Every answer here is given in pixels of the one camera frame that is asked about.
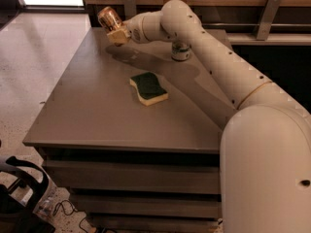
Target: black cable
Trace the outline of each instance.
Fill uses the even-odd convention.
[[[69,205],[71,206],[71,208],[72,208],[71,213],[66,213],[65,207],[64,207],[64,205],[63,205],[63,203],[65,203],[65,202],[69,203]],[[61,201],[61,202],[59,202],[59,203],[57,203],[57,204],[55,205],[54,211],[52,212],[52,215],[53,215],[53,216],[56,216],[56,214],[58,213],[60,207],[62,208],[62,212],[63,212],[66,216],[70,216],[70,215],[72,215],[72,214],[74,214],[74,213],[78,213],[78,212],[79,212],[69,200],[63,200],[63,201]],[[83,229],[83,227],[81,226],[82,222],[83,222],[85,219],[86,219],[86,216],[79,222],[79,228],[81,228],[83,231],[85,231],[85,232],[87,233],[87,231],[86,231],[85,229]]]
[[[118,231],[113,230],[113,229],[109,229],[109,228],[101,228],[101,227],[99,227],[96,230],[97,230],[96,233],[110,233],[109,231],[111,231],[113,233],[118,233]]]
[[[71,213],[69,213],[69,214],[66,213],[65,207],[63,205],[64,202],[68,202],[69,205],[71,206],[71,208],[72,208],[72,212]],[[62,208],[63,213],[65,215],[67,215],[67,216],[70,216],[70,215],[78,212],[78,210],[75,209],[74,205],[69,200],[63,200],[63,201],[61,201],[61,202],[59,202],[59,203],[57,203],[55,205],[54,211],[52,212],[53,216],[55,216],[58,213],[58,210],[59,210],[60,207]]]
[[[81,223],[83,222],[83,220],[86,219],[86,216],[79,222],[79,228],[81,228],[83,231],[85,231],[87,233],[86,230],[83,229],[83,227],[81,226]]]

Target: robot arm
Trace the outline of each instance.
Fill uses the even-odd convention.
[[[126,23],[137,43],[180,40],[238,111],[221,142],[225,233],[311,232],[311,116],[287,92],[172,0]]]

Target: floor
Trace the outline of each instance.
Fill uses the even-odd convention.
[[[20,14],[0,31],[0,155],[14,155],[37,165],[41,156],[22,140],[90,28],[87,15]],[[11,176],[0,173],[10,184]],[[53,203],[68,199],[63,188]],[[64,203],[66,213],[72,208]],[[49,221],[55,233],[85,232],[85,213],[65,216],[60,209]],[[89,231],[84,220],[82,227]]]

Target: yellow sponge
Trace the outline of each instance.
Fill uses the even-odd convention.
[[[168,99],[168,93],[160,86],[153,73],[131,77],[129,83],[136,88],[139,101],[146,106]]]

